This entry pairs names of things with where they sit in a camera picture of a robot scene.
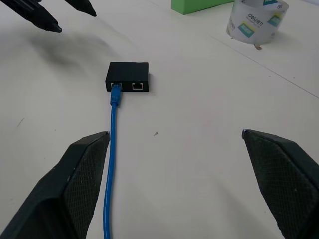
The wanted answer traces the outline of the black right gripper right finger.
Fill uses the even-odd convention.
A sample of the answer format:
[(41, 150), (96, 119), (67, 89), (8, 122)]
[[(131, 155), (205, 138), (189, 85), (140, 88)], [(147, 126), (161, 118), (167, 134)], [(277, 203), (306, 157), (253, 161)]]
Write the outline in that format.
[(242, 132), (259, 190), (285, 239), (319, 239), (319, 165), (295, 142)]

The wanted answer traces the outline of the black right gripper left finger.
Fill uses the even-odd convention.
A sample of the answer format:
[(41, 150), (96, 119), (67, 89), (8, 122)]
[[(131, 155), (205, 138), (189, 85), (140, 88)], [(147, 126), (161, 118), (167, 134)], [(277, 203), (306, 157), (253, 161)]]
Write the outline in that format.
[(0, 239), (86, 239), (109, 141), (104, 131), (71, 144), (38, 181)]

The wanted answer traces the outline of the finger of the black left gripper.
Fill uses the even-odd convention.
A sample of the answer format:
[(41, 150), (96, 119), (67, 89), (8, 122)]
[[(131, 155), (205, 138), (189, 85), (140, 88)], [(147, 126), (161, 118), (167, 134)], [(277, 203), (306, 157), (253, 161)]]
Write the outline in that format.
[(58, 21), (39, 4), (42, 0), (0, 1), (36, 27), (49, 32), (62, 32), (62, 28), (59, 26)]
[(64, 0), (77, 11), (96, 17), (97, 14), (89, 0)]

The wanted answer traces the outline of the black network switch box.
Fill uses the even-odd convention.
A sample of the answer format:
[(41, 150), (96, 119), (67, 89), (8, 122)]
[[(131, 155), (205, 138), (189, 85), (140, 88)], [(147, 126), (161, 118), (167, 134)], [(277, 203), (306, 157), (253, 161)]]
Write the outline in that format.
[(106, 90), (120, 85), (122, 92), (149, 92), (148, 62), (111, 62), (105, 79)]

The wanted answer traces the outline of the green block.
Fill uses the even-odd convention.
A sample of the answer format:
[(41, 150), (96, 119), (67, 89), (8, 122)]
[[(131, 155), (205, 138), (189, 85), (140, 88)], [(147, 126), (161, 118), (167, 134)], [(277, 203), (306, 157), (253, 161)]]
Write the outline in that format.
[(171, 0), (171, 9), (187, 15), (231, 2), (234, 0)]

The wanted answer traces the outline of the clear packing tape roll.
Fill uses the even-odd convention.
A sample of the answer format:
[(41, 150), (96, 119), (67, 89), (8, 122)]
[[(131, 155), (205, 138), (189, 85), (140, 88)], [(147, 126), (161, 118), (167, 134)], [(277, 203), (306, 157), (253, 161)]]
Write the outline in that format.
[(288, 8), (282, 0), (235, 0), (226, 32), (243, 43), (269, 43), (275, 38)]

